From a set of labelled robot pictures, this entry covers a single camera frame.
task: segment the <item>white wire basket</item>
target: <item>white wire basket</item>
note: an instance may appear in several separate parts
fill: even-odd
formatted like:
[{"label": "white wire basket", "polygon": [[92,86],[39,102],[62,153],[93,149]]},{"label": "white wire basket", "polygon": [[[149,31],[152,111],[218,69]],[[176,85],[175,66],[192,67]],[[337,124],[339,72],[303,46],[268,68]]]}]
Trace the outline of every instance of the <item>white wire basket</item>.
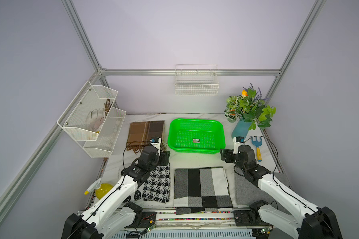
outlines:
[{"label": "white wire basket", "polygon": [[[126,111],[115,107],[118,93],[116,90],[105,86],[94,86],[89,81],[86,82],[85,87],[88,89],[72,113],[65,119],[64,112],[57,123],[92,158],[108,158],[113,152]],[[107,99],[110,100],[110,109],[105,116],[104,104]]]},{"label": "white wire basket", "polygon": [[96,141],[86,141],[83,149],[92,158],[109,158],[113,152],[115,142],[117,141],[118,134],[126,111],[111,107],[108,115],[106,116],[104,125],[101,128],[100,133]]},{"label": "white wire basket", "polygon": [[216,96],[217,65],[176,65],[176,96]]}]

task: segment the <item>artificial plant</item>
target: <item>artificial plant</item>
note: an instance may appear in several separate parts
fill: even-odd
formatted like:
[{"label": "artificial plant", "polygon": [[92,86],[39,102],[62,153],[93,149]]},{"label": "artificial plant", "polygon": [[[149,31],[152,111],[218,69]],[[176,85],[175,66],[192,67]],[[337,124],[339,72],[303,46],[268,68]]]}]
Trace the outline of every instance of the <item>artificial plant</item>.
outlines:
[{"label": "artificial plant", "polygon": [[262,99],[261,89],[255,90],[250,83],[250,87],[244,87],[242,95],[227,98],[225,116],[229,122],[235,122],[238,118],[244,122],[251,122],[249,130],[255,130],[256,123],[261,129],[270,127],[276,108],[265,106],[265,100]]}]

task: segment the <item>white marble table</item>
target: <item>white marble table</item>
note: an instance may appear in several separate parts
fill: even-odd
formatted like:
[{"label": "white marble table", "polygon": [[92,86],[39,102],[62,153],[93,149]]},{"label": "white marble table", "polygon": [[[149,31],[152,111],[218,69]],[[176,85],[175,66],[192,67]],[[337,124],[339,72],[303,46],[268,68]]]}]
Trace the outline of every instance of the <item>white marble table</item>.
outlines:
[{"label": "white marble table", "polygon": [[[163,141],[167,143],[170,123],[177,118],[189,118],[189,119],[211,119],[217,120],[222,123],[225,132],[225,141],[227,149],[233,149],[233,139],[231,133],[234,130],[236,123],[230,123],[223,114],[154,114],[154,115],[126,115],[121,131],[119,133],[117,143],[115,145],[113,154],[110,156],[107,165],[105,167],[102,183],[116,184],[120,178],[120,169],[122,166],[122,153],[124,152],[126,141],[129,134],[129,126],[132,122],[141,121],[165,121],[165,133]],[[263,135],[260,129],[257,127],[256,130],[249,131],[249,136]],[[251,144],[251,141],[246,142],[250,145],[255,154],[256,148]],[[167,150],[170,151],[170,200],[167,203],[158,203],[154,201],[139,202],[139,206],[143,208],[173,208],[174,201],[174,170],[177,168],[197,168],[197,167],[216,167],[222,166],[226,170],[227,179],[229,182],[230,197],[235,207],[247,207],[247,205],[237,205],[235,200],[235,186],[234,186],[234,164],[225,163],[220,159],[220,154],[208,155],[199,153],[178,153],[167,146]],[[258,164],[266,167],[270,171],[275,168],[274,159],[270,153],[270,150],[265,142],[260,146],[262,162]],[[124,156],[125,164],[130,165],[132,161],[139,157],[132,151],[126,151]]]}]

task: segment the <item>brown plaid scarf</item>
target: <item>brown plaid scarf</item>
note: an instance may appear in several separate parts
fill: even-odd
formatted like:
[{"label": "brown plaid scarf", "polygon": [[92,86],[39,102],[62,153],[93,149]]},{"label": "brown plaid scarf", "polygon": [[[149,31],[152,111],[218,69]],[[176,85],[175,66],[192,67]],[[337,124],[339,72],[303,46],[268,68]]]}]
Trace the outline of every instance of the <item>brown plaid scarf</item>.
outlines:
[{"label": "brown plaid scarf", "polygon": [[134,153],[141,151],[152,137],[160,137],[163,139],[165,131],[165,121],[146,121],[130,123],[128,141],[126,142],[126,150],[133,150]]}]

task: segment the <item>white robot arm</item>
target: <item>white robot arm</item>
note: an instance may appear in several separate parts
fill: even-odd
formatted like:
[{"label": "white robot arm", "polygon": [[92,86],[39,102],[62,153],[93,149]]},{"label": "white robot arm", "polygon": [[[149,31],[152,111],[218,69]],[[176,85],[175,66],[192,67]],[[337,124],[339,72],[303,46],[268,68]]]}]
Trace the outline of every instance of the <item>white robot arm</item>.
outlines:
[{"label": "white robot arm", "polygon": [[65,221],[62,239],[107,239],[122,228],[137,226],[141,222],[142,208],[129,202],[120,212],[113,214],[124,200],[134,193],[159,165],[169,163],[170,152],[160,150],[161,138],[154,137],[141,152],[137,164],[125,169],[124,176],[91,208],[80,216],[72,214]]},{"label": "white robot arm", "polygon": [[270,223],[295,239],[342,239],[335,214],[327,207],[319,208],[281,183],[265,167],[256,164],[254,151],[244,145],[243,137],[234,137],[234,149],[221,149],[221,160],[234,163],[249,182],[272,196],[291,215],[265,201],[250,205],[253,220]]}]

